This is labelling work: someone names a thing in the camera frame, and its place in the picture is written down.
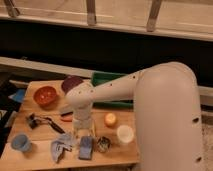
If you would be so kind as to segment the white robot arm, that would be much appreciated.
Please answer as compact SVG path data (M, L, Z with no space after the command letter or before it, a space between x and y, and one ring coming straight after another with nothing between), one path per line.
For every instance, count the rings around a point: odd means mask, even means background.
M158 64L66 95L73 108L92 102L132 100L139 163L133 171L205 171L196 76L179 62Z

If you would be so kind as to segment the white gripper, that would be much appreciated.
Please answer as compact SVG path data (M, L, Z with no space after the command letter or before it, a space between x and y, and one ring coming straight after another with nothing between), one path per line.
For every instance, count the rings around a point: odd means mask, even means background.
M95 137L95 127L92 126L93 120L89 109L74 109L72 123L72 133L75 138L79 138L78 131L81 129L88 129L88 135Z

